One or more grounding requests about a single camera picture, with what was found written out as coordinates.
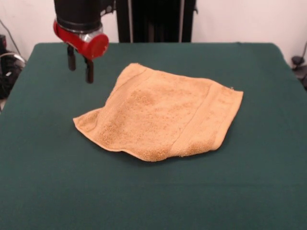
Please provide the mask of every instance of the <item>white wall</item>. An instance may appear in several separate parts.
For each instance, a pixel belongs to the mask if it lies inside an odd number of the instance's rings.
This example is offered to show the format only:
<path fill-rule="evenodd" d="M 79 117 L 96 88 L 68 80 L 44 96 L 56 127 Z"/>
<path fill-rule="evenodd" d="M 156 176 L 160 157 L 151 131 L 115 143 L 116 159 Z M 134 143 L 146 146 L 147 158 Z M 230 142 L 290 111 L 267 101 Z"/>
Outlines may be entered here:
<path fill-rule="evenodd" d="M 193 42 L 273 42 L 290 63 L 307 40 L 307 0 L 197 0 L 197 6 Z M 26 58 L 36 43 L 59 41 L 53 0 L 0 0 L 0 18 Z M 110 41 L 118 42 L 116 14 L 102 21 Z M 0 33 L 6 34 L 1 25 Z"/>

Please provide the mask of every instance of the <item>green felt surface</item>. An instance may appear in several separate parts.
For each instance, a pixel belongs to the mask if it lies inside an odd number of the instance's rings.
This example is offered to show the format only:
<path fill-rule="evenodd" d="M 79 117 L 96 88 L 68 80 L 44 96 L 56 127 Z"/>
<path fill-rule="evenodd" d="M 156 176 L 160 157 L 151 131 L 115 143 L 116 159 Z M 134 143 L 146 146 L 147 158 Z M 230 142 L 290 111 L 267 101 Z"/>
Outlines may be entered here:
<path fill-rule="evenodd" d="M 244 91 L 223 145 L 143 162 L 105 151 L 72 118 L 102 107 L 131 62 Z M 307 94 L 272 44 L 111 44 L 67 67 L 39 44 L 0 115 L 1 230 L 305 230 Z"/>

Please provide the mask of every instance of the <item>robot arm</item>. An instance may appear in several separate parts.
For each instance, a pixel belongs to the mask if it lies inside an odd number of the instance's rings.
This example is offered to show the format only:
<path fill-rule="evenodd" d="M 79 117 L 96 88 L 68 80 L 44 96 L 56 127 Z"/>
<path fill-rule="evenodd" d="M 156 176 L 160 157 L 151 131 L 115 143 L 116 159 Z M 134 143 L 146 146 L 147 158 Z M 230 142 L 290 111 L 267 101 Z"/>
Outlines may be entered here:
<path fill-rule="evenodd" d="M 115 9 L 114 0 L 54 0 L 55 34 L 68 44 L 68 64 L 75 70 L 74 50 L 84 56 L 87 65 L 86 79 L 94 81 L 93 59 L 104 54 L 108 37 L 103 33 L 101 17 Z"/>

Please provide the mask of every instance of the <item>folded towel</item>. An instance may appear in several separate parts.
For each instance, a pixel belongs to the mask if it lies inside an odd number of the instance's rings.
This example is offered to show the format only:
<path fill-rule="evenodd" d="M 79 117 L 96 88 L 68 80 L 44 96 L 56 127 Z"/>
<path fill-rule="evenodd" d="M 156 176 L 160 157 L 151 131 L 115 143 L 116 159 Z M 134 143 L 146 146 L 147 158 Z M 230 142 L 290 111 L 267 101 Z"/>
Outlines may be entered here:
<path fill-rule="evenodd" d="M 243 92 L 213 80 L 128 65 L 104 107 L 74 118 L 92 142 L 143 161 L 218 149 Z"/>

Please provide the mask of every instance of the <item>towel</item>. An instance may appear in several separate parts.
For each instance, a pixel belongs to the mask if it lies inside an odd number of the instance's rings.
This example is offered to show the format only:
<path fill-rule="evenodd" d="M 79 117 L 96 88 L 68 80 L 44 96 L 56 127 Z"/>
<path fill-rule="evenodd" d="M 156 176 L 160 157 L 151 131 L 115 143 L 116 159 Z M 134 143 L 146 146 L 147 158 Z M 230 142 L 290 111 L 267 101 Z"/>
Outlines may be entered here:
<path fill-rule="evenodd" d="M 73 119 L 100 147 L 143 161 L 162 161 L 218 149 L 243 92 L 213 80 L 129 64 L 105 106 Z"/>

